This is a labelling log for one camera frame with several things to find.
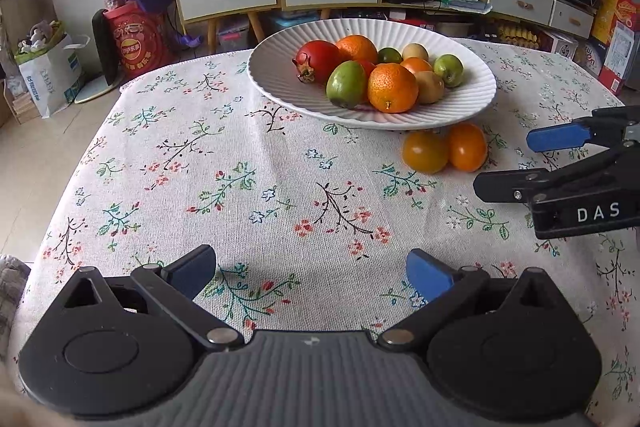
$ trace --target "red bag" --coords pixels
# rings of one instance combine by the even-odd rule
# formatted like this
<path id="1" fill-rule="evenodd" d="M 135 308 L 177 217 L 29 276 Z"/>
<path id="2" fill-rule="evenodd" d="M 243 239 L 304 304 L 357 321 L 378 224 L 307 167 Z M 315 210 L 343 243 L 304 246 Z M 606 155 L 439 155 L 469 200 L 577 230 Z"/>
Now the red bag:
<path id="1" fill-rule="evenodd" d="M 113 31 L 125 74 L 130 80 L 171 63 L 162 38 L 162 16 L 145 13 L 135 2 L 104 13 Z"/>

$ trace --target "white fruit plate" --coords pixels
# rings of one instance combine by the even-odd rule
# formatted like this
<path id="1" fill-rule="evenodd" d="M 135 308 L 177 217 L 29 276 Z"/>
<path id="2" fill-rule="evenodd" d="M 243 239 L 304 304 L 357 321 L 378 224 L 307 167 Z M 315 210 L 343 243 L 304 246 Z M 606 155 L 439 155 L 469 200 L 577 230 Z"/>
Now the white fruit plate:
<path id="1" fill-rule="evenodd" d="M 456 55 L 465 67 L 464 83 L 447 89 L 439 102 L 415 105 L 411 111 L 387 114 L 370 105 L 344 109 L 327 99 L 323 86 L 303 84 L 296 76 L 291 59 L 309 41 L 336 42 L 347 35 L 364 35 L 377 49 L 402 49 L 411 43 L 422 44 L 430 62 L 440 55 Z M 495 95 L 495 77 L 489 67 L 461 44 L 428 30 L 377 19 L 328 19 L 292 26 L 264 39 L 252 51 L 247 71 L 255 87 L 276 103 L 300 114 L 352 127 L 372 129 L 428 129 L 471 118 L 491 103 Z"/>

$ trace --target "screw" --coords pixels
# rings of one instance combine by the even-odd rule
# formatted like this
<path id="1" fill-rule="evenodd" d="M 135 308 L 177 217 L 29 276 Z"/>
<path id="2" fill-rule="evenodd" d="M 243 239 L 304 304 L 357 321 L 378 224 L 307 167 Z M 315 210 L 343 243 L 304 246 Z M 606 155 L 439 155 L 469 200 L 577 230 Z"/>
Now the screw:
<path id="1" fill-rule="evenodd" d="M 231 344 L 238 338 L 238 332 L 231 328 L 214 328 L 207 333 L 207 340 L 211 344 Z"/>
<path id="2" fill-rule="evenodd" d="M 403 330 L 402 328 L 386 330 L 382 333 L 382 340 L 385 344 L 390 346 L 401 346 L 402 344 L 408 344 L 414 339 L 414 334 L 409 330 Z"/>

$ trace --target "shopping bag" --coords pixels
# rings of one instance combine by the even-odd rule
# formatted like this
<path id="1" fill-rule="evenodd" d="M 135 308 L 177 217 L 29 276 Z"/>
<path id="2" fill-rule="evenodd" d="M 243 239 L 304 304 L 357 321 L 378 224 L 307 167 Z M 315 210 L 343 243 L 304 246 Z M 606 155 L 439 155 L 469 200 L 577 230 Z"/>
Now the shopping bag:
<path id="1" fill-rule="evenodd" d="M 72 103 L 84 85 L 76 49 L 84 48 L 90 38 L 82 37 L 84 43 L 74 44 L 71 36 L 65 35 L 46 53 L 18 65 L 43 118 L 49 118 Z"/>

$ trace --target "floral tablecloth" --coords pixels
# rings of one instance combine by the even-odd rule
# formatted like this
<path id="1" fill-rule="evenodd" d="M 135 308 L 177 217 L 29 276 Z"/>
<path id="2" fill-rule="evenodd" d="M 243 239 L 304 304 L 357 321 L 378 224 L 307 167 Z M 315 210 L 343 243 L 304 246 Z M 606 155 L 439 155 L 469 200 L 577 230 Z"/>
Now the floral tablecloth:
<path id="1" fill-rule="evenodd" d="M 461 42 L 497 79 L 495 100 L 474 119 L 489 144 L 485 169 L 557 169 L 599 149 L 533 153 L 525 142 L 529 129 L 620 105 L 587 73 L 559 55 Z M 474 174 L 409 169 L 403 132 L 270 102 L 249 82 L 248 55 L 183 62 L 123 88 L 43 240 L 12 331 L 14 362 L 79 266 L 123 275 L 207 243 L 219 270 L 196 302 L 246 337 L 255 328 L 377 334 L 425 304 L 404 273 L 407 253 L 422 248 L 493 277 L 545 268 L 602 353 L 588 414 L 606 422 L 637 410 L 640 262 L 630 230 L 540 241 L 526 206 L 475 197 Z"/>

